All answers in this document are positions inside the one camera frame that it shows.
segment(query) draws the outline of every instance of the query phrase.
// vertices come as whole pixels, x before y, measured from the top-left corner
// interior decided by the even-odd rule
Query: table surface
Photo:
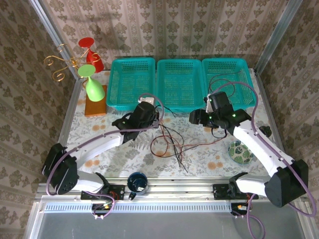
[[[100,81],[102,84],[108,84],[110,72],[100,72],[92,78]],[[270,125],[265,106],[260,95],[256,77],[253,70],[250,69],[250,75],[256,92],[259,97],[259,105],[256,111],[255,124]],[[67,145],[83,141],[95,134],[105,131],[111,123],[121,118],[127,112],[119,112],[114,108],[108,107],[105,116],[85,117],[85,98],[86,92],[81,90],[77,107],[73,117],[73,122],[68,137]],[[246,111],[251,115],[253,108]],[[216,141],[210,128],[204,128],[202,125],[193,125],[188,122],[189,114],[179,114],[176,118],[172,113],[165,113],[163,123],[165,126],[178,131],[185,139],[185,144],[210,143]],[[223,135],[223,130],[216,129],[214,134]],[[241,165],[234,162],[228,155],[228,146],[236,138],[229,135],[212,145],[203,145],[192,148],[183,153],[183,164],[187,171],[179,167],[175,156],[160,158],[153,156],[150,151],[151,141],[161,135],[161,130],[152,129],[139,134],[135,141],[130,141],[119,147],[112,148],[101,153],[93,159],[88,160],[80,170],[93,173],[99,172],[105,177],[128,177],[133,172],[143,172],[148,177],[159,176],[223,176],[231,177],[240,172],[250,172],[255,175],[267,175],[263,165],[254,158],[251,163]],[[164,153],[164,140],[159,139],[152,147],[153,151],[161,155]],[[170,147],[166,155],[173,154],[173,148]]]

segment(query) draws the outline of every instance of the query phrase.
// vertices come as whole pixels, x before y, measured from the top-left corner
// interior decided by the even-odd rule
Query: wooden block
[[[93,102],[89,99],[88,95],[86,95],[84,111],[86,117],[106,115],[106,88],[107,87],[104,85],[103,89],[105,91],[105,97],[101,101]]]

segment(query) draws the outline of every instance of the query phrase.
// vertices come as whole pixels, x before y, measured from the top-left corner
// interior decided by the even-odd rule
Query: mug
[[[141,172],[132,173],[128,178],[128,188],[131,190],[129,200],[133,200],[136,195],[143,195],[148,190],[148,178]]]

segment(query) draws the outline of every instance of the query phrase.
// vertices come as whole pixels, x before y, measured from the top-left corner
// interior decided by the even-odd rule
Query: patterned wallpaper
[[[285,150],[309,166],[319,208],[318,0],[303,1],[261,78]]]
[[[43,0],[80,56],[95,39],[106,69],[126,56],[243,57],[257,63],[287,0]]]
[[[0,239],[23,236],[72,94],[73,77],[56,83],[43,64],[53,49],[27,0],[0,0]]]

